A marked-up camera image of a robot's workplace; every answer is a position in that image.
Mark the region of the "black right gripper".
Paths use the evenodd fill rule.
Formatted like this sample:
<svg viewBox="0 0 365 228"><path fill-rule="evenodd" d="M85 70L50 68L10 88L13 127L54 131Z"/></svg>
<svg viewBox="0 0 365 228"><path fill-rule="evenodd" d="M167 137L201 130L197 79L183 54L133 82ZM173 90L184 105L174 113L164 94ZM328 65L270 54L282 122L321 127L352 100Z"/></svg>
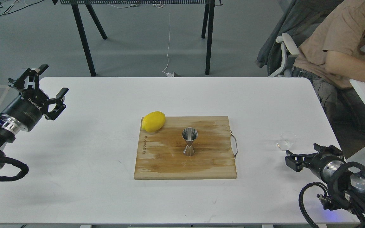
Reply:
<svg viewBox="0 0 365 228"><path fill-rule="evenodd" d="M344 164L344 160L339 158L344 157L344 154L333 145L320 146L314 143L313 148L318 153L310 155L286 153L285 164L295 172L308 168L320 180L327 183L335 171Z"/></svg>

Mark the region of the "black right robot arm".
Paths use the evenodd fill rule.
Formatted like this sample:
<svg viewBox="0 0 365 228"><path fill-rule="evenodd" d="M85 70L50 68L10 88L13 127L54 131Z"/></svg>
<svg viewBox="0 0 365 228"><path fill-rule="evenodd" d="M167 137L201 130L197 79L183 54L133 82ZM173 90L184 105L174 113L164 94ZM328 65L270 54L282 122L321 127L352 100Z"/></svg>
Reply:
<svg viewBox="0 0 365 228"><path fill-rule="evenodd" d="M308 168L321 181L305 185L299 194L298 204L300 211L308 224L317 228L306 211L303 196L305 191L318 186L323 194L318 194L325 210L344 209L356 215L360 227L365 228L365 166L358 162L346 162L343 152L335 146L313 145L316 150L313 154L294 154L286 151L285 163L296 172Z"/></svg>

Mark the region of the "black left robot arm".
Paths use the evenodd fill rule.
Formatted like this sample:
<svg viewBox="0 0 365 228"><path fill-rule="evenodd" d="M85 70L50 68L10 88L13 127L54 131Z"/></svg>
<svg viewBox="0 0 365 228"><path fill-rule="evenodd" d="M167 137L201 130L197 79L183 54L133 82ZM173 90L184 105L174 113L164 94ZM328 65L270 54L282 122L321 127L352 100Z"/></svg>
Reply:
<svg viewBox="0 0 365 228"><path fill-rule="evenodd" d="M17 79L9 78L8 86L19 95L0 114L0 182L12 182L25 177L29 167L2 151L5 143L12 143L19 131L31 131L44 116L54 121L65 110L65 94L62 88L54 98L49 98L40 89L39 76L48 68L43 64L35 69L26 69Z"/></svg>

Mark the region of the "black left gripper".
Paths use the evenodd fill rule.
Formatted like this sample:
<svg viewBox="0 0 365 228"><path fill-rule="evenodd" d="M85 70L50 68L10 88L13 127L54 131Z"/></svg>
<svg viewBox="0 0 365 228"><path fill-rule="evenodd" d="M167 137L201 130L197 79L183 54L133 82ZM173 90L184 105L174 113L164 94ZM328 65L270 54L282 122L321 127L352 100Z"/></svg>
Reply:
<svg viewBox="0 0 365 228"><path fill-rule="evenodd" d="M14 118L20 122L22 131L31 131L44 114L49 121L54 121L66 108L65 94L69 88L62 88L55 98L48 96L40 89L40 75L49 67L47 64L35 69L26 69L17 79L8 79L8 86L16 89L18 96L0 113L6 120ZM49 105L55 107L48 111Z"/></svg>

